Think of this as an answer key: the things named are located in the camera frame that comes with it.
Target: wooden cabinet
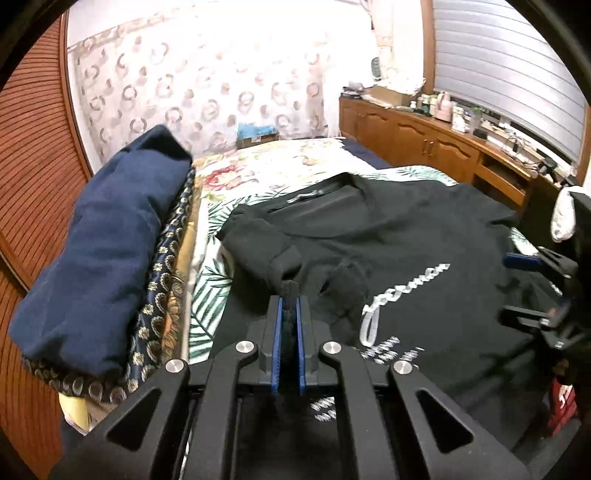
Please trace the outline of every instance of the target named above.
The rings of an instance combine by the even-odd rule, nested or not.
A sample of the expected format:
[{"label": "wooden cabinet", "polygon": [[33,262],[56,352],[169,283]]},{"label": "wooden cabinet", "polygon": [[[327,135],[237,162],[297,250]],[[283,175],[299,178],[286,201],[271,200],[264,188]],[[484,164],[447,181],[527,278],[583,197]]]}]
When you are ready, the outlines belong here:
[{"label": "wooden cabinet", "polygon": [[530,173],[490,142],[453,131],[451,125],[434,118],[363,100],[341,98],[339,118],[344,136],[393,167],[428,165],[456,181],[472,183],[497,200],[498,196],[506,199],[513,208],[524,201]]},{"label": "wooden cabinet", "polygon": [[427,165],[427,151],[432,130],[408,118],[396,122],[395,146],[391,164],[394,167]]},{"label": "wooden cabinet", "polygon": [[342,103],[339,110],[339,128],[344,137],[357,138],[357,110],[353,105]]},{"label": "wooden cabinet", "polygon": [[429,142],[427,164],[460,182],[472,181],[480,152],[450,135],[435,132]]},{"label": "wooden cabinet", "polygon": [[391,162],[395,124],[383,108],[368,108],[358,114],[357,140],[385,161]]}]

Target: navy blue cloth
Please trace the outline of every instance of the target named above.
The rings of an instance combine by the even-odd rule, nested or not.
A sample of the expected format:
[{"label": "navy blue cloth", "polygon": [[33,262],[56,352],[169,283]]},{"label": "navy blue cloth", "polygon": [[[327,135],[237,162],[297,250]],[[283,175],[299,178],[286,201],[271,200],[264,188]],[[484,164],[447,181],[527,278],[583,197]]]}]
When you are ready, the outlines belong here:
[{"label": "navy blue cloth", "polygon": [[191,155],[162,125],[115,154],[81,192],[63,253],[19,305],[10,335],[25,357],[121,376],[128,327]]},{"label": "navy blue cloth", "polygon": [[378,157],[374,152],[365,148],[363,145],[357,143],[355,140],[349,140],[347,138],[339,138],[345,150],[355,157],[360,158],[365,163],[370,164],[376,170],[383,170],[385,168],[392,168],[388,162]]}]

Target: white cloth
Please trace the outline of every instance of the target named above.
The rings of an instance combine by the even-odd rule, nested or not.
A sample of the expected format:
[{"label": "white cloth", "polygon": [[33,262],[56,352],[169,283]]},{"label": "white cloth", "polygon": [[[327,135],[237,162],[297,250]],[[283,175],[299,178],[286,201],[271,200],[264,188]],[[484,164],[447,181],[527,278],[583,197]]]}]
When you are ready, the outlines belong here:
[{"label": "white cloth", "polygon": [[583,187],[565,187],[558,194],[552,221],[550,223],[550,233],[552,240],[557,243],[568,240],[574,235],[576,227],[576,218],[574,214],[574,202],[571,193],[584,193]]}]

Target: patterned curtain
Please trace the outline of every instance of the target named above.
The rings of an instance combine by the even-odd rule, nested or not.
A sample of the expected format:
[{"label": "patterned curtain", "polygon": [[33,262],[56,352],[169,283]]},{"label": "patterned curtain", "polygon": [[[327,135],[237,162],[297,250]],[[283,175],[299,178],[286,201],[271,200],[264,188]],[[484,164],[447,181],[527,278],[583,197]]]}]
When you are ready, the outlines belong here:
[{"label": "patterned curtain", "polygon": [[240,122],[275,126],[282,138],[327,134],[331,23],[305,8],[234,6],[140,18],[71,47],[103,163],[159,123],[194,156],[230,150]]}]

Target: floral bedsheet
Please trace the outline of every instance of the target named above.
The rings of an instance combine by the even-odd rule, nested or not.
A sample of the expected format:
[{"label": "floral bedsheet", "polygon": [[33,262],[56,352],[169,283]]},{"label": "floral bedsheet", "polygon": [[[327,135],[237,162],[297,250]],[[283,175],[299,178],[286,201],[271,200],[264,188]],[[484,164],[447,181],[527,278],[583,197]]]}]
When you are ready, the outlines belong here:
[{"label": "floral bedsheet", "polygon": [[[232,261],[215,237],[238,204],[254,205],[300,190],[344,171],[374,180],[437,180],[456,184],[426,166],[375,170],[343,149],[338,139],[289,140],[206,157],[199,177],[203,201],[197,230],[190,302],[189,363],[208,358],[232,285]],[[524,253],[533,248],[515,229],[511,237]]]}]

